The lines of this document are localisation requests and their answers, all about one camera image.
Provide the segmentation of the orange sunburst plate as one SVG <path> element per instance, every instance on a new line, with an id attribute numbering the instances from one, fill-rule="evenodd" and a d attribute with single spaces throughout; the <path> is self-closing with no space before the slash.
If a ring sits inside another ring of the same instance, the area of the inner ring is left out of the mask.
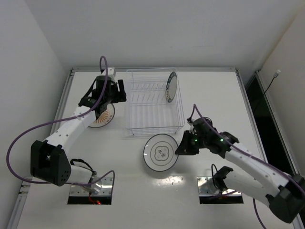
<path id="1" fill-rule="evenodd" d="M 115 107 L 113 104 L 108 104 L 106 111 L 100 117 L 89 125 L 91 128 L 100 128 L 109 124 L 115 116 Z"/>

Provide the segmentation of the white plate thin green rim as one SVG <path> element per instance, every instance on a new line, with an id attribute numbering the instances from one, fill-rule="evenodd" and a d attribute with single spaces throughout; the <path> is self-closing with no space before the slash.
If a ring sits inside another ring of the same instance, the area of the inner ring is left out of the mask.
<path id="1" fill-rule="evenodd" d="M 156 172 L 171 169 L 178 160 L 175 151 L 178 148 L 176 140 L 167 134 L 152 136 L 143 149 L 143 159 L 146 166 Z"/>

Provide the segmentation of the green rim lettered plate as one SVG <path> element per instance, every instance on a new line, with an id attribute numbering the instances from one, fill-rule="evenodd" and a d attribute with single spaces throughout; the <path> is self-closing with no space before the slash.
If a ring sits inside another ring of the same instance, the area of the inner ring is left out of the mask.
<path id="1" fill-rule="evenodd" d="M 165 88 L 165 97 L 168 103 L 171 103 L 176 95 L 177 91 L 178 78 L 176 72 L 171 72 L 168 77 L 166 88 Z"/>

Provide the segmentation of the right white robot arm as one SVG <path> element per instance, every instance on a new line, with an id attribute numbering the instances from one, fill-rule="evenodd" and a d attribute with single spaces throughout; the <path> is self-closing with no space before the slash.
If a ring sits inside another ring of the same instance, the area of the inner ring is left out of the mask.
<path id="1" fill-rule="evenodd" d="M 237 165 L 243 172 L 223 166 L 202 187 L 208 197 L 217 197 L 228 189 L 236 190 L 263 203 L 281 221 L 292 223 L 305 206 L 305 179 L 295 174 L 292 177 L 273 170 L 269 164 L 256 157 L 244 155 L 246 148 L 229 132 L 218 133 L 209 118 L 188 118 L 190 129 L 175 151 L 176 155 L 196 155 L 200 149 Z"/>

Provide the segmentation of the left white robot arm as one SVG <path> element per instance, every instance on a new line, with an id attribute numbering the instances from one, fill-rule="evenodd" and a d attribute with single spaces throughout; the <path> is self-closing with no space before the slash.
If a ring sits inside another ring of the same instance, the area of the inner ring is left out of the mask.
<path id="1" fill-rule="evenodd" d="M 72 116 L 44 141 L 36 140 L 30 148 L 30 174 L 45 182 L 90 185 L 96 172 L 72 165 L 68 152 L 83 131 L 96 121 L 108 104 L 126 102 L 123 80 L 99 75 L 78 103 Z"/>

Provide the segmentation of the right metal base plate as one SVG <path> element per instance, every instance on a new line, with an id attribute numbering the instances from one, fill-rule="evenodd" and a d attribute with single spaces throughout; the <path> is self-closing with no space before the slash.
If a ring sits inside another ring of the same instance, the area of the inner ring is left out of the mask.
<path id="1" fill-rule="evenodd" d="M 199 197 L 241 197 L 242 193 L 233 189 L 228 189 L 223 192 L 213 186 L 212 177 L 197 177 L 197 186 Z"/>

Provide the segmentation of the metal base plate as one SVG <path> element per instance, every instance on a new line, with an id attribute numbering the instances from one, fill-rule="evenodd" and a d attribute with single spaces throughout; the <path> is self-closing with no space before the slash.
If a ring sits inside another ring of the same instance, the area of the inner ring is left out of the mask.
<path id="1" fill-rule="evenodd" d="M 71 185 L 69 196 L 88 197 L 91 193 L 93 197 L 110 197 L 112 194 L 112 186 L 113 176 L 106 176 L 91 186 Z"/>
<path id="2" fill-rule="evenodd" d="M 212 177 L 197 177 L 197 186 L 199 197 L 241 197 L 242 193 L 233 189 L 228 189 L 223 192 L 213 186 Z"/>

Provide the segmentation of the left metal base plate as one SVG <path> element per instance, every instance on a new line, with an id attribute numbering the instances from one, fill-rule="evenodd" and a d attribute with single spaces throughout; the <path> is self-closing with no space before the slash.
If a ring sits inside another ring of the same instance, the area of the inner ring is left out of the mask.
<path id="1" fill-rule="evenodd" d="M 112 186 L 113 176 L 106 176 L 91 186 L 71 185 L 69 196 L 88 197 L 91 193 L 93 197 L 110 197 L 112 194 Z"/>

